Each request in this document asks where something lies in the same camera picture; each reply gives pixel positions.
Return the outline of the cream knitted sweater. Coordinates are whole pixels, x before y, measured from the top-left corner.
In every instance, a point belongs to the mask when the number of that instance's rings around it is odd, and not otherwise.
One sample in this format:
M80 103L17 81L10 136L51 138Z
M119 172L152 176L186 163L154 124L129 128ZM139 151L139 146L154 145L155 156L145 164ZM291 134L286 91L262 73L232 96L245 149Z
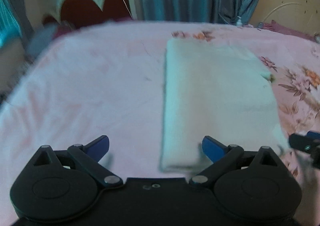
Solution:
M289 144L280 126L272 74L247 48L173 38L167 43L161 168L207 167L205 136L249 151Z

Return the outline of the pink floral bed sheet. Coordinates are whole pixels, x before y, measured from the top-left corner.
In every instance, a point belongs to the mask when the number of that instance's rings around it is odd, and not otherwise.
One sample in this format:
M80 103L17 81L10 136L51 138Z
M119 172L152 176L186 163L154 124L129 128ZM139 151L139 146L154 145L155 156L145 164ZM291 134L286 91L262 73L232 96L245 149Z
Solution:
M41 145L64 150L101 135L119 177L184 177L161 168L167 43L173 38L245 47L272 74L280 126L319 130L319 44L272 31L209 23L139 22L83 28L54 40L1 106L1 225L17 219L10 188ZM308 157L288 148L302 185L319 184Z

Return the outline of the magenta pillow right bed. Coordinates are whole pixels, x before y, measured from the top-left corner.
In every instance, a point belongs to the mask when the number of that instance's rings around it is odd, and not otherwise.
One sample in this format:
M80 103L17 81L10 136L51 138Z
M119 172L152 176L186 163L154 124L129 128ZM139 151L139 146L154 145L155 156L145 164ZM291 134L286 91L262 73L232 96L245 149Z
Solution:
M260 22L258 24L257 28L261 28L263 30L269 30L272 32L277 32L277 33L285 34L285 35L289 35L289 36L300 37L300 38L303 38L306 40L316 42L315 36L294 30L292 28L285 27L285 26L277 23L275 20L272 20L270 23Z

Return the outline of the blue grey pillow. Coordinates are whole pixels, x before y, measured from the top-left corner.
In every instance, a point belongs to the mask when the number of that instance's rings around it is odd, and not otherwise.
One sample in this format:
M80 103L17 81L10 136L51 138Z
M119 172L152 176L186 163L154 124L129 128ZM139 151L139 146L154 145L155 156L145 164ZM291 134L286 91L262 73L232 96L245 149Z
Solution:
M36 59L48 45L60 36L72 32L74 27L69 23L48 23L36 30L25 50L29 59Z

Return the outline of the white pump bottle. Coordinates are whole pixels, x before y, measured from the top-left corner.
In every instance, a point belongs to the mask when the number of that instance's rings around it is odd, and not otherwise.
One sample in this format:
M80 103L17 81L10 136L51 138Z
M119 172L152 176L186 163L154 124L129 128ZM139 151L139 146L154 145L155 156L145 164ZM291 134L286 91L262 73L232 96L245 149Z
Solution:
M242 27L243 26L242 18L240 16L238 16L238 19L236 21L236 26L237 27Z

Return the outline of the cream round headboard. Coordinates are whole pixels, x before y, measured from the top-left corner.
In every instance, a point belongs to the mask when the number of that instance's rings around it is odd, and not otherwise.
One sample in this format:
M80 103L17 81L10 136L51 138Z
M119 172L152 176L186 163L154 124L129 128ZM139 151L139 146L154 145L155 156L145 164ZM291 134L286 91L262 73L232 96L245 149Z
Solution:
M319 34L319 0L259 0L249 23L272 21L314 36Z

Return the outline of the red heart-shaped headboard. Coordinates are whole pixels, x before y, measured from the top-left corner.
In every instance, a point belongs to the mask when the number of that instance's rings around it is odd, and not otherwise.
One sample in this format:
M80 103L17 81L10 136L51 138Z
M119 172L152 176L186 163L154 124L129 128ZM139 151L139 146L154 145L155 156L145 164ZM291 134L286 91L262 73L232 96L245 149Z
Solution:
M67 22L79 29L109 20L135 19L137 13L134 0L57 0L55 6L44 13L41 23Z

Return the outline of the window with teal curtain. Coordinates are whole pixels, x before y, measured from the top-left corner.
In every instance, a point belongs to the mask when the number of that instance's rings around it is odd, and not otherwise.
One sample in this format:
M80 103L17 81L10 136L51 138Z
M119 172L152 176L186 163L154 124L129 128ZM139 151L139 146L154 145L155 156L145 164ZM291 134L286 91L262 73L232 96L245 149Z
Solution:
M21 29L14 17L8 0L0 0L0 44L1 48L13 39L21 37Z

